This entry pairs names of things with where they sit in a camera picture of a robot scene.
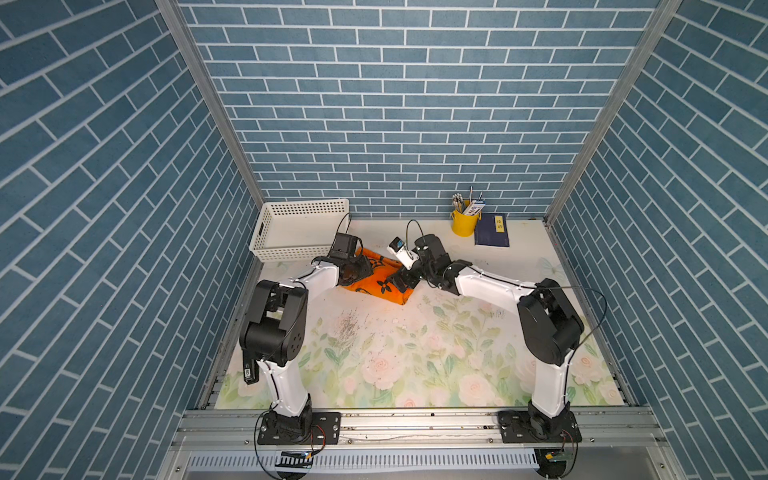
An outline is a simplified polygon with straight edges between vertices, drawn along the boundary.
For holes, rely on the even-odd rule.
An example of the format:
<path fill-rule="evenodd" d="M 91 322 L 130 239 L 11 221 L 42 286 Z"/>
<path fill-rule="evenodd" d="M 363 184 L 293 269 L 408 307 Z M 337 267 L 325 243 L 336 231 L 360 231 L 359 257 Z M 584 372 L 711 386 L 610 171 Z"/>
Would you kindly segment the orange patterned plush pillowcase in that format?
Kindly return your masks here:
<path fill-rule="evenodd" d="M 362 253 L 372 268 L 372 274 L 349 286 L 345 286 L 345 289 L 381 298 L 394 304 L 405 305 L 412 295 L 413 289 L 407 287 L 404 292 L 401 292 L 392 281 L 392 276 L 400 271 L 403 264 L 367 248 L 364 248 Z"/>

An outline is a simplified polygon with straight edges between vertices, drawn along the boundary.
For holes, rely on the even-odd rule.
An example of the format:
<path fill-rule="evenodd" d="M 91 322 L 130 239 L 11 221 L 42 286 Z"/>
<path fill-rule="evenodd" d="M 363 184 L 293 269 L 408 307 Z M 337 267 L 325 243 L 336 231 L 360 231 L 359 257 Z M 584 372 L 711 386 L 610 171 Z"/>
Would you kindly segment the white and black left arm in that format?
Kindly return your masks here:
<path fill-rule="evenodd" d="M 328 290 L 371 274 L 370 262 L 362 254 L 326 256 L 315 258 L 310 269 L 295 278 L 261 280 L 255 286 L 239 333 L 243 380 L 248 385 L 266 380 L 278 416 L 296 420 L 311 411 L 311 397 L 296 363 L 310 303 Z"/>

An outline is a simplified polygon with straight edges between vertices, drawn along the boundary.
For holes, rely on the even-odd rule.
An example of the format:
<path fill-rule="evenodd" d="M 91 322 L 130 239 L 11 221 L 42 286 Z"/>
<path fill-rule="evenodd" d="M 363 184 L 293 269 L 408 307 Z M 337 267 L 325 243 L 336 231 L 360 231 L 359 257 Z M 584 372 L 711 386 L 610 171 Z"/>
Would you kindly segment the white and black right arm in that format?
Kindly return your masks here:
<path fill-rule="evenodd" d="M 584 323 L 564 286 L 549 278 L 539 282 L 512 280 L 488 273 L 469 261 L 453 260 L 434 234 L 416 239 L 413 248 L 396 237 L 387 250 L 402 263 L 395 275 L 398 288 L 424 280 L 453 295 L 517 312 L 525 345 L 535 359 L 529 413 L 547 421 L 564 417 L 569 409 L 569 365 L 584 332 Z"/>

